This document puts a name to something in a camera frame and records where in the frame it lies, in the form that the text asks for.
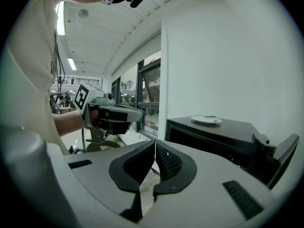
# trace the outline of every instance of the table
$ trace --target table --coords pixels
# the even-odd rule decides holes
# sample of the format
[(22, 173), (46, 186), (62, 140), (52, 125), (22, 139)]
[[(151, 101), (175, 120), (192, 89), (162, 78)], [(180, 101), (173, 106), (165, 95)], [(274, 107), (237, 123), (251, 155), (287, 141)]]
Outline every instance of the table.
[(71, 111), (71, 107), (61, 107), (59, 109), (60, 114), (69, 113)]
[(165, 140), (220, 155), (253, 174), (265, 157), (263, 149), (276, 147), (251, 123), (221, 120), (204, 124), (190, 116), (168, 119)]

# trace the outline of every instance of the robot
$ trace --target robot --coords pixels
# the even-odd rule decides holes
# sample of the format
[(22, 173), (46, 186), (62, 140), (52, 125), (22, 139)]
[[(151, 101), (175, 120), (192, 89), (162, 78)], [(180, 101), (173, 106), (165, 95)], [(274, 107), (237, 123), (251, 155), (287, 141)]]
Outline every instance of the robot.
[[(74, 104), (93, 143), (124, 134), (132, 121), (144, 118), (140, 110), (115, 105), (111, 93), (85, 83)], [(93, 109), (98, 126), (90, 122)], [(58, 146), (21, 127), (2, 127), (1, 136), (1, 155), (16, 187), (57, 227), (253, 227), (247, 220), (278, 205), (263, 183), (230, 161), (180, 144), (143, 141), (63, 156)], [(161, 181), (143, 216), (139, 186), (154, 161)]]

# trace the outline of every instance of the plate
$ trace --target plate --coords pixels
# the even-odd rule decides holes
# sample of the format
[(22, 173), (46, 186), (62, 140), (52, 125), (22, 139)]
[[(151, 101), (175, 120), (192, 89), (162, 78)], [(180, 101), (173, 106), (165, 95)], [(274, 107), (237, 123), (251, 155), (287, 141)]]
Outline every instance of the plate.
[(208, 117), (208, 116), (196, 115), (196, 116), (192, 116), (191, 119), (205, 124), (218, 124), (222, 122), (222, 120), (218, 119), (216, 116)]

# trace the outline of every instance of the ceiling light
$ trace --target ceiling light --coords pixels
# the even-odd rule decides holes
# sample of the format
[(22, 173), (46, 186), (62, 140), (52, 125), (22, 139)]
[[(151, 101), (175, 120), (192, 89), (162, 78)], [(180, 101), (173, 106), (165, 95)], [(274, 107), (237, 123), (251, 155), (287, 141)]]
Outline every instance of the ceiling light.
[(74, 60), (73, 60), (72, 58), (68, 58), (67, 60), (68, 60), (68, 62), (69, 62), (69, 64), (70, 64), (72, 70), (76, 71), (77, 69), (76, 69)]
[(66, 30), (65, 30), (65, 2), (59, 3), (58, 7), (58, 20), (57, 20), (57, 32), (58, 35), (64, 36), (66, 35)]

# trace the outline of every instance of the ceiling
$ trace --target ceiling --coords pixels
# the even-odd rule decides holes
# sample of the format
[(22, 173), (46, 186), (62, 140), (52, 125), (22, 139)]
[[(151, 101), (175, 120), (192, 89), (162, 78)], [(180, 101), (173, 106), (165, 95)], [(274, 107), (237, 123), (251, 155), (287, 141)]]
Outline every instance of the ceiling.
[[(117, 51), (134, 30), (170, 1), (144, 0), (135, 9), (126, 1), (110, 6), (101, 2), (66, 2), (66, 35), (61, 37), (61, 42), (66, 56), (72, 57), (76, 64), (77, 71), (73, 74), (105, 74)], [(81, 9), (88, 11), (87, 18), (79, 17)]]

